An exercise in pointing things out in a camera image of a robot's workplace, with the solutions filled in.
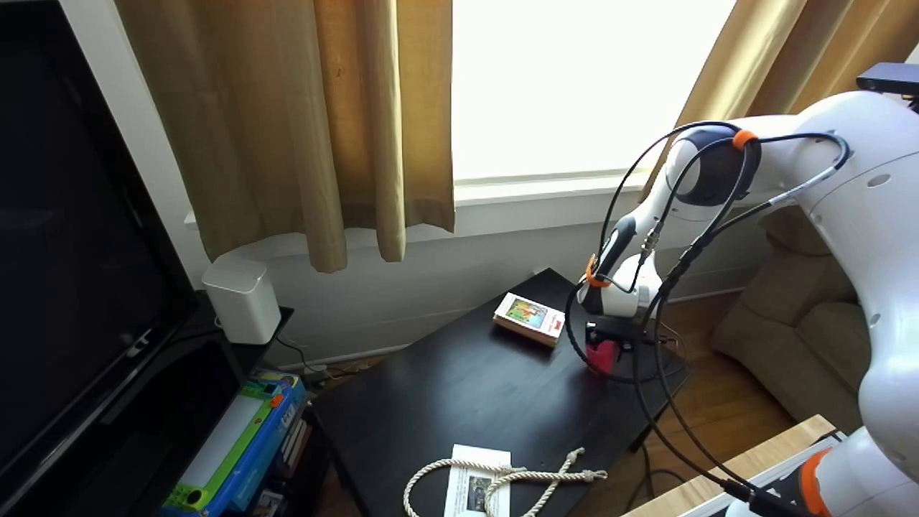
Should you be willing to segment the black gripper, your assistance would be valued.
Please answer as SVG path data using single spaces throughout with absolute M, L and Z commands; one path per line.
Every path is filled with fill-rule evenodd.
M 632 353 L 641 339 L 641 327 L 625 316 L 593 316 L 585 321 L 585 350 L 592 357 Z

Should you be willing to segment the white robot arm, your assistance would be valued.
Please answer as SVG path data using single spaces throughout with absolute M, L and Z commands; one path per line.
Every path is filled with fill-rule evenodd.
M 919 507 L 919 116 L 884 92 L 830 96 L 799 116 L 694 122 L 665 132 L 648 197 L 606 218 L 578 301 L 593 316 L 658 313 L 677 270 L 753 217 L 799 207 L 855 288 L 869 359 L 861 425 L 763 489 L 739 484 L 736 507 L 763 517 L 908 517 Z

